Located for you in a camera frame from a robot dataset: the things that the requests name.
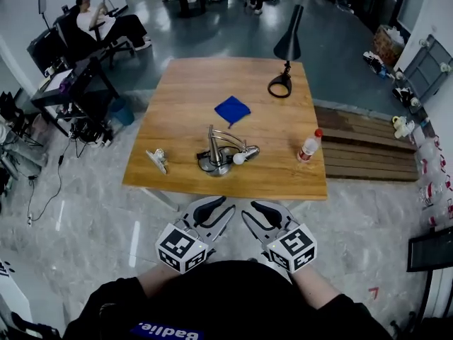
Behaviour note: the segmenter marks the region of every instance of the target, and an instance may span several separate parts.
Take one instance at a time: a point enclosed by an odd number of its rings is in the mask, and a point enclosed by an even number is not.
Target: blue bin
[[[117,98],[112,102],[110,113],[124,126],[129,126],[134,122],[134,113],[132,113],[126,100],[123,98]]]

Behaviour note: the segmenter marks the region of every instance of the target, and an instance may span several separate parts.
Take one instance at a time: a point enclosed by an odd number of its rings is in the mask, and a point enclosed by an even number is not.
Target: white shoe
[[[151,42],[144,42],[144,44],[141,47],[136,47],[134,50],[138,52],[139,50],[147,49],[148,47],[151,47],[152,44]]]

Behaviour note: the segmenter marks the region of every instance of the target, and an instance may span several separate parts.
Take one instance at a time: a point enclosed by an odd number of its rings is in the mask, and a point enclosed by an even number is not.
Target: blue cloth
[[[234,96],[231,96],[227,100],[223,101],[214,109],[223,119],[228,121],[228,128],[242,119],[242,117],[251,114],[250,108]]]

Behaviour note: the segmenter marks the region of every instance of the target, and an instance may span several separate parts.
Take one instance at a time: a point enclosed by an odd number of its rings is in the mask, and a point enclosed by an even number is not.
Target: black lamp
[[[270,81],[268,85],[268,92],[277,98],[287,98],[291,94],[292,85],[291,76],[289,75],[291,66],[289,65],[289,61],[296,60],[300,57],[300,46],[299,39],[297,39],[297,29],[299,27],[300,18],[302,17],[302,11],[304,11],[304,7],[302,5],[296,5],[294,7],[288,30],[274,48],[275,56],[279,57],[282,60],[286,60],[284,72]],[[287,89],[287,93],[279,95],[272,92],[270,88],[276,84],[284,86]]]

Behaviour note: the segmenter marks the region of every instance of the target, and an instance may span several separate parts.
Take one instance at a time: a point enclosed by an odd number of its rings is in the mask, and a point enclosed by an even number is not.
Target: red tape mark
[[[368,288],[368,292],[374,292],[374,299],[377,299],[377,293],[379,292],[379,287]]]

